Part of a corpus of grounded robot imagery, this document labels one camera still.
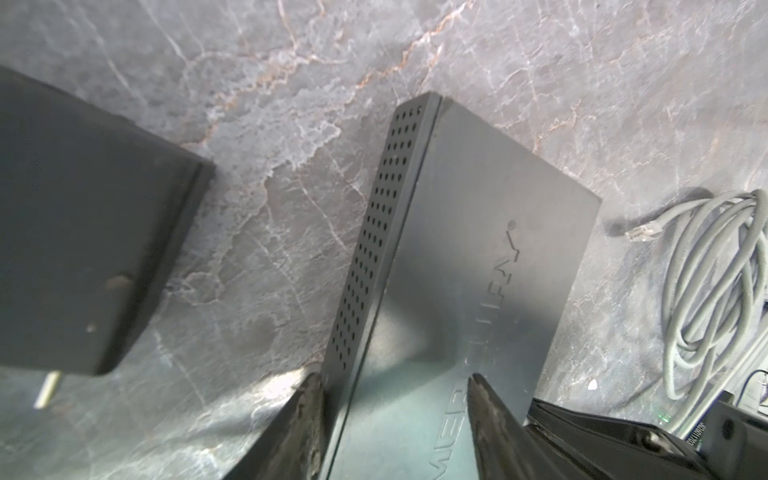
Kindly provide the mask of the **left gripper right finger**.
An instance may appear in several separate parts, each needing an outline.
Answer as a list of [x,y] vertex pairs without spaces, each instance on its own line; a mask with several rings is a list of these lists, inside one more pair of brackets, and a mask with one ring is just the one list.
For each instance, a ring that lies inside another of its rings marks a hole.
[[481,374],[473,373],[468,378],[467,403],[479,479],[566,478],[534,444]]

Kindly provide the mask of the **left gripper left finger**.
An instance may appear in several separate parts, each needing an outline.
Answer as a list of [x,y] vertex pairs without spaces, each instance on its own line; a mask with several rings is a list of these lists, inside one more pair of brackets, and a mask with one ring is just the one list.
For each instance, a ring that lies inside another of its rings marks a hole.
[[321,375],[309,374],[227,479],[315,479],[327,449]]

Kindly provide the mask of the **black power adapter with cable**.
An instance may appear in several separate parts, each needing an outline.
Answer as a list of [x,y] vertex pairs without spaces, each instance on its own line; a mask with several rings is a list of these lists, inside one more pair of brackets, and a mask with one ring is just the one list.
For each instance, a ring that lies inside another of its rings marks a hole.
[[113,371],[148,325],[214,164],[132,121],[1,71],[1,362]]

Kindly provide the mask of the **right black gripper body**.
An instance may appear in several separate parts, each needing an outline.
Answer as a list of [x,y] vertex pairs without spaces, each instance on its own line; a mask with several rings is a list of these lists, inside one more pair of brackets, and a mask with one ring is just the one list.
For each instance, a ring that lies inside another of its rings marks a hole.
[[717,400],[684,440],[536,399],[526,431],[564,479],[765,479],[767,423]]

